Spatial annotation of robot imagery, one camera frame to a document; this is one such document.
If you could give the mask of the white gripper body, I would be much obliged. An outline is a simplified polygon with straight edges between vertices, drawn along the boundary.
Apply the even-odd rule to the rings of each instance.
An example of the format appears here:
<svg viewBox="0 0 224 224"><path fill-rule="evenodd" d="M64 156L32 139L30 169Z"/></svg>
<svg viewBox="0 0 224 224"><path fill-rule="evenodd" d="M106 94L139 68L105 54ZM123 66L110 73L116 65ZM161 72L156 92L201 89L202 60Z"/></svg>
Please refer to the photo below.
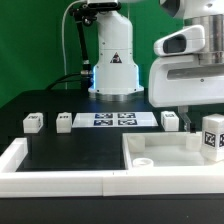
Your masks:
<svg viewBox="0 0 224 224"><path fill-rule="evenodd" d="M195 55L156 59L149 73L154 107L224 103L224 64L200 66Z"/></svg>

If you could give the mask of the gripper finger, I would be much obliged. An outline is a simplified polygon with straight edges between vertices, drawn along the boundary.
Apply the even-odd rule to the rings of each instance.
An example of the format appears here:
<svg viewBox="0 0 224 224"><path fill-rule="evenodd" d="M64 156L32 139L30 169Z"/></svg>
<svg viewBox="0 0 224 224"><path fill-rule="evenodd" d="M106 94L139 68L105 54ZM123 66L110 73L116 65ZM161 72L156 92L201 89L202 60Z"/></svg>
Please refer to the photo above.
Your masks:
<svg viewBox="0 0 224 224"><path fill-rule="evenodd" d="M179 106L178 114L184 123L184 130L189 133L196 132L196 125L190 120L188 116L188 107L187 106Z"/></svg>

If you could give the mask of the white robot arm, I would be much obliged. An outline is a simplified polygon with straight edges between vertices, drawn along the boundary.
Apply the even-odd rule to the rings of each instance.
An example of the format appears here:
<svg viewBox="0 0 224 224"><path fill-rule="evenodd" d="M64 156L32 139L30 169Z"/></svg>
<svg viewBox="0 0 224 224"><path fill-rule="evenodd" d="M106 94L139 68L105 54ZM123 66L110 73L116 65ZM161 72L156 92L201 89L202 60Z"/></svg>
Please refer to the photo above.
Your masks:
<svg viewBox="0 0 224 224"><path fill-rule="evenodd" d="M69 13L89 26L98 24L99 59L93 68L92 98L123 101L141 93L133 60L133 28L118 13L124 2L81 0ZM159 0L183 28L154 43L157 59L149 73L148 98L154 107L178 108L186 119L190 105L224 102L224 0Z"/></svg>

